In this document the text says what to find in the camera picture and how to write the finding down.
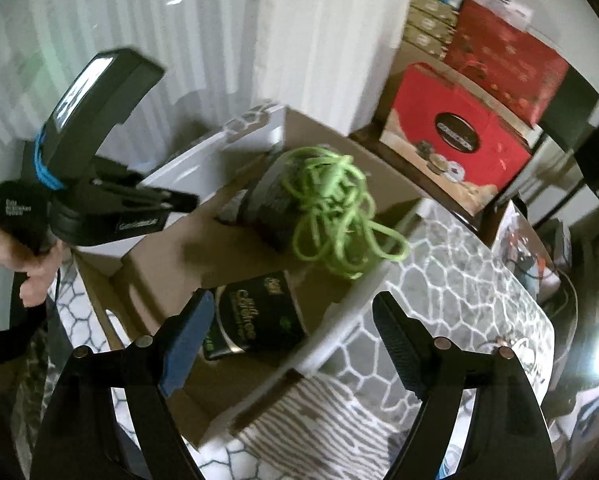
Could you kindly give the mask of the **person left hand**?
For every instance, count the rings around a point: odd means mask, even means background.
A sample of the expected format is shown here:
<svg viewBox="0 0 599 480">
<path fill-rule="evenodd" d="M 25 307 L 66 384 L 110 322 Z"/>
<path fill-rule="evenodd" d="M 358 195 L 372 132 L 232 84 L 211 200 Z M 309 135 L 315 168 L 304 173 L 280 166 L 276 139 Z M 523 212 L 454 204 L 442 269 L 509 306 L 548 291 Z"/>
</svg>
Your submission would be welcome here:
<svg viewBox="0 0 599 480">
<path fill-rule="evenodd" d="M 0 266 L 26 275 L 20 299 L 27 308 L 45 301 L 57 270 L 63 261 L 65 244 L 57 240 L 48 252 L 35 256 L 27 247 L 0 228 Z"/>
</svg>

